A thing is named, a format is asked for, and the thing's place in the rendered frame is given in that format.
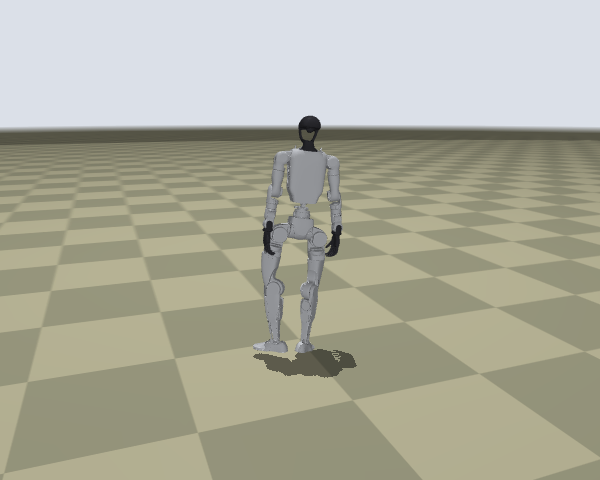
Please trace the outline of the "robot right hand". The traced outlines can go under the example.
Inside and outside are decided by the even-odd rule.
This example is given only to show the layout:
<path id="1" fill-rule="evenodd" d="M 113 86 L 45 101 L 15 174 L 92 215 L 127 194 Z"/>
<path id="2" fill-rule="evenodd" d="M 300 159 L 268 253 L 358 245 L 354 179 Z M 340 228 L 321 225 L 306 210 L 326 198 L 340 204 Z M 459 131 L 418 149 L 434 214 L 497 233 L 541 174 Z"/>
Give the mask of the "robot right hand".
<path id="1" fill-rule="evenodd" d="M 326 248 L 328 248 L 330 245 L 331 245 L 331 248 L 330 248 L 330 250 L 327 253 L 325 253 L 326 257 L 332 257 L 332 256 L 335 256 L 337 254 L 338 247 L 339 247 L 339 244 L 340 244 L 340 237 L 339 237 L 339 235 L 341 235 L 341 230 L 342 230 L 341 225 L 338 225 L 336 227 L 336 232 L 331 231 L 331 233 L 333 234 L 332 239 L 329 242 L 329 244 L 326 245 Z"/>

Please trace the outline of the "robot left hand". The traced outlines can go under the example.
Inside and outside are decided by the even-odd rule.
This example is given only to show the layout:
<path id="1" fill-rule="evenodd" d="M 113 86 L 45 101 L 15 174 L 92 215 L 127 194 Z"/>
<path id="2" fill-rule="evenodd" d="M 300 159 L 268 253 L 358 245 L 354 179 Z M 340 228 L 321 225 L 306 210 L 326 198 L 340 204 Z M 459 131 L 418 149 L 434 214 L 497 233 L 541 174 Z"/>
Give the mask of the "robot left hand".
<path id="1" fill-rule="evenodd" d="M 264 231 L 264 236 L 263 236 L 264 250 L 266 251 L 266 253 L 269 253 L 270 255 L 274 255 L 275 252 L 272 252 L 270 249 L 270 232 L 273 231 L 272 221 L 267 222 L 266 229 L 263 228 L 263 231 Z"/>

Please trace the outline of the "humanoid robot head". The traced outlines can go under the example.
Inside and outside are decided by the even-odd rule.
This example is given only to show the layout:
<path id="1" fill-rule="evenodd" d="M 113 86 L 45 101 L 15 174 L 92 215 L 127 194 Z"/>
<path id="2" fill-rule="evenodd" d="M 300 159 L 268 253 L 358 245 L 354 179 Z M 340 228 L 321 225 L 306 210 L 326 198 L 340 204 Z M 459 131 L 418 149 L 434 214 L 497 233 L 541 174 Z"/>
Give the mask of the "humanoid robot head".
<path id="1" fill-rule="evenodd" d="M 314 147 L 314 140 L 315 140 L 320 128 L 321 128 L 321 123 L 320 123 L 319 119 L 316 118 L 315 116 L 306 116 L 306 117 L 302 118 L 302 120 L 299 123 L 299 137 L 300 137 L 301 142 L 303 143 L 303 146 L 299 150 L 312 151 L 312 152 L 318 151 Z M 311 141 L 304 140 L 302 138 L 301 130 L 306 130 L 308 133 L 312 133 L 314 131 L 315 134 L 314 134 L 312 140 Z"/>

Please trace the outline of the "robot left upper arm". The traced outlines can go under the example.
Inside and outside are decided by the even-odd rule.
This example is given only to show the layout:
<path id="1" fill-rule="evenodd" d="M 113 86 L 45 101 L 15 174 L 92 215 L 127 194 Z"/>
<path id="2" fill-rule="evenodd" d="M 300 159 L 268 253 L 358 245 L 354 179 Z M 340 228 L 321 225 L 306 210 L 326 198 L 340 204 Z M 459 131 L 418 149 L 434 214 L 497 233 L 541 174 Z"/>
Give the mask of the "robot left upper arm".
<path id="1" fill-rule="evenodd" d="M 290 160 L 292 151 L 280 151 L 276 153 L 274 157 L 274 164 L 272 170 L 272 194 L 271 197 L 280 197 L 283 193 L 283 188 L 281 187 L 283 177 L 284 177 L 284 164 L 288 163 Z"/>

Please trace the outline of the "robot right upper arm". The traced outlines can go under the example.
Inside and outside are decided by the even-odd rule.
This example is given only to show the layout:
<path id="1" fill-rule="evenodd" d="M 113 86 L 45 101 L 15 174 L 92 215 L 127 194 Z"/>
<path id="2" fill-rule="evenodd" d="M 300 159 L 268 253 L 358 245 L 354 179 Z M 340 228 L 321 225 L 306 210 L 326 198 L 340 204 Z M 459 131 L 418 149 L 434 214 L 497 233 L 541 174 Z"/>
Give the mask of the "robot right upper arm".
<path id="1" fill-rule="evenodd" d="M 326 155 L 327 156 L 327 175 L 328 175 L 328 183 L 330 190 L 327 191 L 328 201 L 334 202 L 340 200 L 339 195 L 339 184 L 340 184 L 340 176 L 339 176 L 339 167 L 340 163 L 337 157 Z"/>

